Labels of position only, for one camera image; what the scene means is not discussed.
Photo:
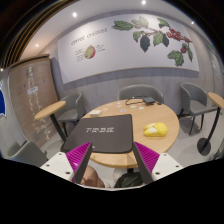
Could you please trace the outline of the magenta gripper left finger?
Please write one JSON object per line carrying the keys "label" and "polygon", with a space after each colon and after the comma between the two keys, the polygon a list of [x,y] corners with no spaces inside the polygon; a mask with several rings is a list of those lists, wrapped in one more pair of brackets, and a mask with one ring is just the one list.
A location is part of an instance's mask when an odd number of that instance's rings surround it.
{"label": "magenta gripper left finger", "polygon": [[80,184],[85,173],[90,155],[92,153],[92,142],[80,145],[66,154],[68,162],[74,172],[74,182]]}

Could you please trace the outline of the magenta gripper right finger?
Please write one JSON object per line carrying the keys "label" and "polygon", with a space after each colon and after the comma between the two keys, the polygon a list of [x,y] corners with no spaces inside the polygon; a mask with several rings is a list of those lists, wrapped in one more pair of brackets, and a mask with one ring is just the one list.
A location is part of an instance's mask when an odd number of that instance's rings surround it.
{"label": "magenta gripper right finger", "polygon": [[138,142],[133,143],[133,152],[143,182],[145,184],[152,183],[152,170],[159,159],[159,154]]}

